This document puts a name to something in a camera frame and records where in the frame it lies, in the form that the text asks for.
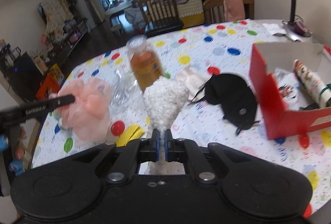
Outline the christmas print fabric bag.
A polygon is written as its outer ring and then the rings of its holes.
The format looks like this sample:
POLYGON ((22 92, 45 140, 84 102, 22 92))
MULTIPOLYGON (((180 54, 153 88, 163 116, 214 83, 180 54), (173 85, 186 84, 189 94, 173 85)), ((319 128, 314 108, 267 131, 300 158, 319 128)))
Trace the christmas print fabric bag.
POLYGON ((313 72, 299 60, 294 60, 293 71, 319 108, 330 107, 330 84, 326 84, 316 72, 313 72))

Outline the white fluffy heart pillow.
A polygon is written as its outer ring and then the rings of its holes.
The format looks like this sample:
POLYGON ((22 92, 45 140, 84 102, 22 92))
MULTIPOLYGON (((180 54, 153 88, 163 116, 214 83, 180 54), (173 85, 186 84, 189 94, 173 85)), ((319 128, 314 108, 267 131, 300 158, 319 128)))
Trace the white fluffy heart pillow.
POLYGON ((182 175, 183 165, 178 162, 166 162, 165 132, 170 129, 188 102, 188 88, 182 81, 159 77, 153 85, 144 91, 144 104, 150 118, 152 129, 160 132, 160 154, 157 162, 148 164, 151 175, 182 175))

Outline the wooden slatted chair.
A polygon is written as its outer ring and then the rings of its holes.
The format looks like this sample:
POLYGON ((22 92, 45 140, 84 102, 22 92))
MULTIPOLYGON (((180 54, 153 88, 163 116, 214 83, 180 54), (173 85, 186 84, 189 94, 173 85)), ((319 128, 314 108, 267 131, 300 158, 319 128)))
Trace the wooden slatted chair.
POLYGON ((148 38, 179 31, 184 23, 179 17, 176 0, 138 0, 148 38))

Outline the white cloth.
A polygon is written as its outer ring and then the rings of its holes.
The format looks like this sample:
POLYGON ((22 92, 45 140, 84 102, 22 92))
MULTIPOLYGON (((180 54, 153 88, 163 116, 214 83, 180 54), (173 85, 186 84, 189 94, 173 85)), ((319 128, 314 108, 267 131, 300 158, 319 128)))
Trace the white cloth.
POLYGON ((210 79, 210 76, 202 74, 196 68, 190 65, 177 72, 175 80, 182 81, 188 88, 188 100, 197 102, 205 95, 203 86, 210 79))

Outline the panda wet wipes pack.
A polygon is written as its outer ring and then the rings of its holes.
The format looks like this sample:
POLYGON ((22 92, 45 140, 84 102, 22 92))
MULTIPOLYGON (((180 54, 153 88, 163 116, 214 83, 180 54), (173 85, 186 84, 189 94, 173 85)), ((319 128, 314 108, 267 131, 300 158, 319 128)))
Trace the panda wet wipes pack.
POLYGON ((274 77, 277 83, 278 91, 288 106, 293 109, 299 103, 299 81, 293 72, 277 67, 274 77))

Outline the wooden chair with towel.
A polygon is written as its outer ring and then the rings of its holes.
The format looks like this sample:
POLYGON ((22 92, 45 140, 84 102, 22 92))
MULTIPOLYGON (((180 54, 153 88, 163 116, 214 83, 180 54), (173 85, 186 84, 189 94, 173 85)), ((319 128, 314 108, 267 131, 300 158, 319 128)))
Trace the wooden chair with towel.
POLYGON ((254 0, 206 0, 203 10, 206 24, 255 18, 254 0))

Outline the balloon print tablecloth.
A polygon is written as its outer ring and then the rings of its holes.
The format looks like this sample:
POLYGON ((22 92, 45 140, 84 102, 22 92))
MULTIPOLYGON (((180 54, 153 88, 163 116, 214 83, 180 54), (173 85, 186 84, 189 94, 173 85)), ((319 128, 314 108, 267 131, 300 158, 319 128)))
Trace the balloon print tablecloth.
MULTIPOLYGON (((252 21, 198 26, 153 37, 150 45, 159 56, 166 78, 182 75, 194 90, 212 76, 234 72, 248 78, 251 47, 254 43, 275 43, 278 38, 252 21)), ((120 93, 110 104, 107 142, 127 143, 148 137, 152 126, 143 96, 130 70, 125 47, 110 50, 75 67, 67 82, 89 81, 97 77, 120 93)), ((223 119, 218 106, 206 102, 185 106, 171 127, 175 138, 194 140, 199 146, 219 142, 247 154, 295 169, 308 178, 313 197, 307 216, 330 201, 330 129, 269 140, 261 114, 252 129, 236 133, 236 128, 223 119)), ((45 120, 32 159, 38 167, 94 146, 82 141, 70 129, 62 127, 58 114, 45 120)))

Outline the purple onion half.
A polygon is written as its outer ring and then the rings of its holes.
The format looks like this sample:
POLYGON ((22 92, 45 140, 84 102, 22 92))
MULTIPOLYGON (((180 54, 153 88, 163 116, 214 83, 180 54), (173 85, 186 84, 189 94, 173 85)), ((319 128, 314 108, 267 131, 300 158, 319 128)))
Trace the purple onion half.
POLYGON ((295 20, 293 23, 293 26, 294 26, 295 32, 299 35, 304 36, 309 32, 308 28, 306 27, 306 25, 304 24, 304 22, 302 20, 295 20))

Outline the white tissue paper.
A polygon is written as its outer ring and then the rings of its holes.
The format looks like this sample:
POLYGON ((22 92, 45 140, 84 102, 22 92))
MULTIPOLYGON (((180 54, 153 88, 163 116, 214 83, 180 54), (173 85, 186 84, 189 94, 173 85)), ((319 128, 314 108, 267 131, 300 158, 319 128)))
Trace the white tissue paper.
POLYGON ((278 24, 267 24, 263 23, 262 26, 268 31, 270 35, 282 36, 286 35, 287 32, 278 24))

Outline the orange drink bottle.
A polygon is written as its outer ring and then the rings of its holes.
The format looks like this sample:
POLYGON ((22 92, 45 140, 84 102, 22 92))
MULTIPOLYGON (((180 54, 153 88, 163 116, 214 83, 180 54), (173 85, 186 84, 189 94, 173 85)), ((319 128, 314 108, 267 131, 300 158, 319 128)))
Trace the orange drink bottle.
POLYGON ((133 74, 142 92, 164 76, 161 62, 145 35, 137 35, 126 43, 133 74))

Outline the pink towel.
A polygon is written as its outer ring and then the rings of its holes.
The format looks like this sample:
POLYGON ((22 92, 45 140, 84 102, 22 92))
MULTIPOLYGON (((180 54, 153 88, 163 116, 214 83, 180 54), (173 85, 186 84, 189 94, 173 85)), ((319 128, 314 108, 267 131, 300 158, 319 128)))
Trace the pink towel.
POLYGON ((243 0, 223 0, 224 18, 226 21, 245 19, 243 0))

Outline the yellow cloth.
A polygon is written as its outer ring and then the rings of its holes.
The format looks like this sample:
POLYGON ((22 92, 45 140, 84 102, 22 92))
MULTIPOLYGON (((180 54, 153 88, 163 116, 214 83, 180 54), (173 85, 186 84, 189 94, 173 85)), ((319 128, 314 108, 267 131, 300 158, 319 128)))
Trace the yellow cloth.
POLYGON ((118 140, 116 140, 116 146, 125 146, 129 141, 139 139, 144 133, 145 130, 141 126, 132 124, 119 136, 118 140))

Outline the red cardboard box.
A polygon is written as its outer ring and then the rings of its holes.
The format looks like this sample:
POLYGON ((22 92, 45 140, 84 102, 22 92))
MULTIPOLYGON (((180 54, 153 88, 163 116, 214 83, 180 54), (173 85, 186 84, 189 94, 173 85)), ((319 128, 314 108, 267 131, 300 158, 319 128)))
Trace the red cardboard box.
POLYGON ((249 76, 268 139, 330 127, 330 55, 317 43, 255 43, 249 76))

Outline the clear plastic bag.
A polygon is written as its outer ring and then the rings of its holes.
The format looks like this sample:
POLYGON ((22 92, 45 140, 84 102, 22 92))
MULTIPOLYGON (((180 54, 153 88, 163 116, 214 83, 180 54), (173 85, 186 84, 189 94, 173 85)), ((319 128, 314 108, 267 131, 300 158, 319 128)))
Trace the clear plastic bag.
POLYGON ((110 105, 116 109, 137 109, 143 106, 143 93, 131 71, 115 71, 116 79, 110 105))

